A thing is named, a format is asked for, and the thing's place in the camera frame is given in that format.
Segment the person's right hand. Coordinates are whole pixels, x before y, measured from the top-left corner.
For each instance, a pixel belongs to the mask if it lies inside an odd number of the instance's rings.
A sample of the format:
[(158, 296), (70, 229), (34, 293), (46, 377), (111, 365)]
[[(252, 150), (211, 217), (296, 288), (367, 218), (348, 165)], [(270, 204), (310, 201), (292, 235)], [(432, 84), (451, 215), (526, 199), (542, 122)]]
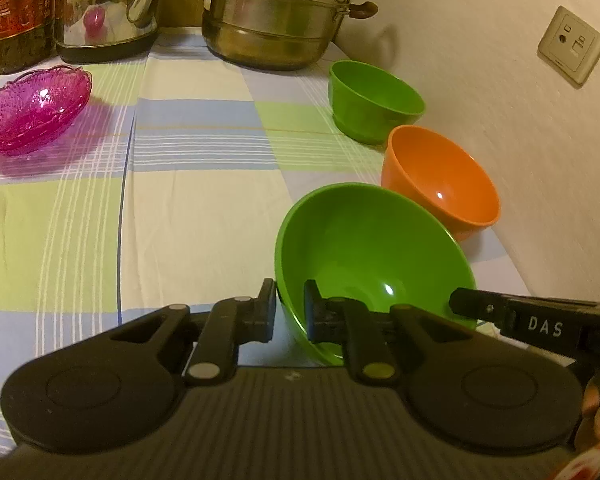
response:
[(592, 380), (584, 390), (582, 403), (582, 422), (574, 439), (578, 452), (600, 443), (600, 389)]

